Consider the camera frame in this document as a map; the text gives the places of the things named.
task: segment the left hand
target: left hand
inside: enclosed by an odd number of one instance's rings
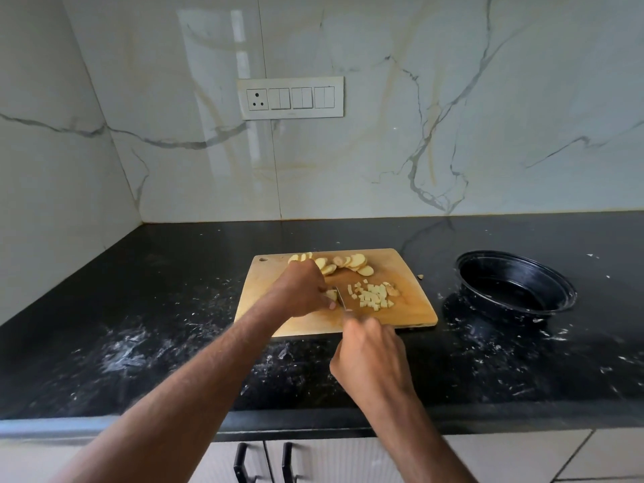
[[[324,292],[328,286],[313,259],[291,261],[266,293],[289,317],[302,317],[321,308],[335,308]]]

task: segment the electrical socket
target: electrical socket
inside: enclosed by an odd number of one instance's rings
[[[268,110],[269,97],[266,89],[247,89],[249,110]]]

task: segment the hand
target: hand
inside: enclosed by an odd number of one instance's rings
[[[302,317],[321,308],[335,308],[324,294],[328,286],[313,259],[291,261],[270,287],[267,296],[284,309],[287,317]]]
[[[417,399],[403,341],[374,317],[344,320],[330,369],[367,419],[395,410],[401,399]]]

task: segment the wooden cutting board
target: wooden cutting board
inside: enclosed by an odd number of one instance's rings
[[[373,275],[365,278],[349,269],[338,268],[334,274],[326,277],[327,284],[338,287],[347,308],[353,310],[358,316],[373,315],[378,317],[380,322],[396,327],[436,325],[438,317],[423,292],[419,280],[395,249],[314,252],[313,259],[328,258],[330,263],[335,256],[345,257],[358,252],[364,254],[369,266],[374,268]],[[267,292],[270,285],[285,270],[291,256],[292,254],[269,254],[253,258],[241,292],[235,320],[244,315]],[[400,292],[400,296],[390,298],[394,306],[382,308],[378,312],[370,307],[360,308],[359,300],[354,300],[349,295],[347,285],[350,284],[353,287],[360,281],[366,290],[364,279],[371,284],[382,284],[383,281],[393,284]],[[273,337],[329,332],[342,332],[342,308],[340,307],[334,310],[312,312],[304,317],[293,317],[280,327]]]

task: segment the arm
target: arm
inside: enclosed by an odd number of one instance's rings
[[[391,325],[346,319],[331,373],[365,414],[406,483],[476,483],[427,416]]]
[[[187,482],[270,337],[290,317],[334,308],[312,260],[292,262],[227,332],[83,448],[55,482]]]

